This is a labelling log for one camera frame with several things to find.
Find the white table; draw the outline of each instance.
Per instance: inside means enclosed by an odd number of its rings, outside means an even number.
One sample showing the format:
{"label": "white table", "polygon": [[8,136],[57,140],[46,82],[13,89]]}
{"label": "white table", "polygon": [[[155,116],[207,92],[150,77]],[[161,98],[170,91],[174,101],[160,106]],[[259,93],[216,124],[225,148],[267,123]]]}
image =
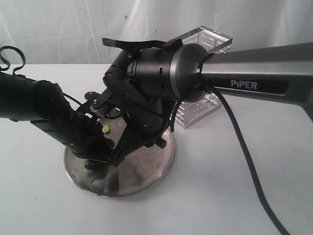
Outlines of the white table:
{"label": "white table", "polygon": [[[102,92],[108,65],[26,65],[84,101]],[[291,234],[313,233],[313,123],[297,106],[227,96],[267,199]],[[220,108],[183,130],[153,187],[122,198],[82,191],[66,176],[64,147],[28,122],[0,120],[0,234],[277,235]]]}

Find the wire mesh basket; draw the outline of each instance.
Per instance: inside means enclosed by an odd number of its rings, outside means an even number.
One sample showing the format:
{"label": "wire mesh basket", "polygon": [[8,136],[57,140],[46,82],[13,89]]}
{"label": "wire mesh basket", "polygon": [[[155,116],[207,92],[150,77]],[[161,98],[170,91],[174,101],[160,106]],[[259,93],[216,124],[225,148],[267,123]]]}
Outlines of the wire mesh basket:
{"label": "wire mesh basket", "polygon": [[[184,44],[200,44],[209,53],[226,53],[233,40],[205,26],[195,28],[177,38],[181,38]],[[182,102],[176,114],[176,123],[186,129],[221,106],[220,100],[214,94],[207,94],[196,103]]]}

